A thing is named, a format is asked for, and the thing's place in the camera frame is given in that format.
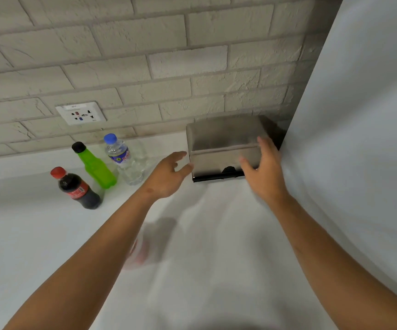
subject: forearm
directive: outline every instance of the forearm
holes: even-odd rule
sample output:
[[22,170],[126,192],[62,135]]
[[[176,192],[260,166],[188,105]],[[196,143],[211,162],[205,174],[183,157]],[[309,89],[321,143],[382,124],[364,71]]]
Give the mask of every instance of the forearm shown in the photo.
[[268,204],[339,329],[397,329],[394,293],[347,254],[292,197]]
[[154,203],[139,190],[12,317],[5,330],[86,330],[114,282]]

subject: hand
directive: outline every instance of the hand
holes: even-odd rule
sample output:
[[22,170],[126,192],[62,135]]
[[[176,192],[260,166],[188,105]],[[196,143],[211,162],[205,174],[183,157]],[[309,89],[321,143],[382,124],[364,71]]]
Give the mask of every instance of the hand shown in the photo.
[[271,138],[258,137],[258,142],[261,148],[260,166],[255,170],[248,160],[241,157],[241,168],[252,191],[269,206],[275,206],[291,198],[284,183],[281,155]]
[[178,172],[174,171],[177,161],[185,157],[186,152],[174,152],[159,162],[140,190],[150,194],[154,200],[166,198],[176,192],[186,176],[192,172],[193,165],[188,163]]

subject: electrical socket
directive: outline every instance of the electrical socket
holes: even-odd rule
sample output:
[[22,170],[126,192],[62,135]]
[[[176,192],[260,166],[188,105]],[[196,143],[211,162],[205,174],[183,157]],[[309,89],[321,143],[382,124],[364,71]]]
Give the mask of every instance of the electrical socket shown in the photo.
[[96,102],[57,106],[56,110],[69,125],[106,121]]

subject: stainless steel box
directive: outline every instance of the stainless steel box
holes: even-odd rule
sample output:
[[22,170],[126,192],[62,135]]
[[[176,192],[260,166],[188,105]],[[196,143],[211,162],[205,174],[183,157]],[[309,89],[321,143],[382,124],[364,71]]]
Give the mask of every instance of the stainless steel box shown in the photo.
[[243,176],[240,155],[258,167],[261,151],[256,138],[270,136],[266,128],[267,122],[261,116],[218,117],[186,125],[193,181]]

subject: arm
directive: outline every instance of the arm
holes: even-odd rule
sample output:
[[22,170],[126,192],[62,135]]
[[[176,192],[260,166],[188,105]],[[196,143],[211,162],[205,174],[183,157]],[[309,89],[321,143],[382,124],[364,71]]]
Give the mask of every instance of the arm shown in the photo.
[[347,254],[290,196],[272,140],[258,138],[257,170],[241,158],[247,182],[273,211],[313,291],[341,330],[397,329],[397,296]]
[[124,265],[151,205],[177,191],[192,165],[172,153],[145,183],[21,306],[4,330],[86,330]]

